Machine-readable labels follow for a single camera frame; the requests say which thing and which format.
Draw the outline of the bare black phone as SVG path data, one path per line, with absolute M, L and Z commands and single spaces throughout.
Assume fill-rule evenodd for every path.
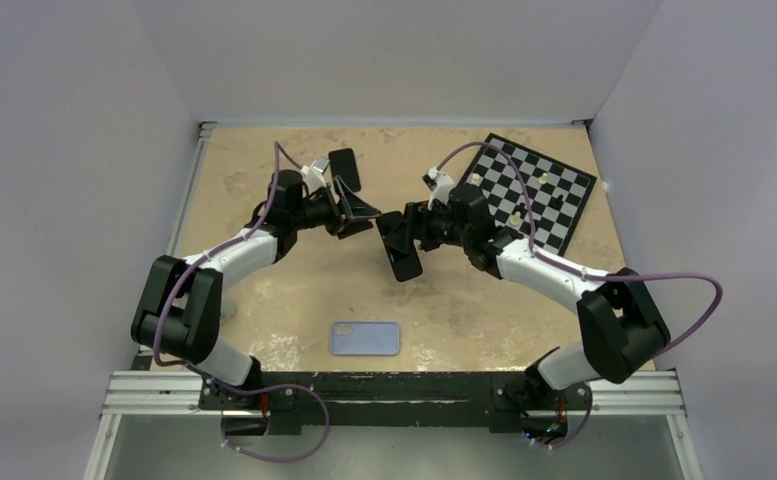
M 340 177 L 352 192 L 360 192 L 362 185 L 354 150 L 342 148 L 330 151 L 328 159 L 332 175 Z

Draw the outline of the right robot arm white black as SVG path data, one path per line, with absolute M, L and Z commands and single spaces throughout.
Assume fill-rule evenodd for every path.
M 496 225 L 477 186 L 454 187 L 446 201 L 409 203 L 380 215 L 376 225 L 400 282 L 421 275 L 420 251 L 451 245 L 476 269 L 528 287 L 576 315 L 580 341 L 551 350 L 525 371 L 525 392 L 537 406 L 552 405 L 565 389 L 586 381 L 621 384 L 670 344 L 664 319 L 635 272 L 611 274 L 543 255 L 519 232 Z

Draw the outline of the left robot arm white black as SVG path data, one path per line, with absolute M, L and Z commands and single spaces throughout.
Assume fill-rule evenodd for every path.
M 323 227 L 343 239 L 373 227 L 379 210 L 350 191 L 343 180 L 308 186 L 302 172 L 271 177 L 268 197 L 245 227 L 202 253 L 158 257 L 151 266 L 130 336 L 163 355 L 224 383 L 236 408 L 256 405 L 262 395 L 261 365 L 220 334 L 223 296 L 248 275 L 281 261 L 302 230 Z

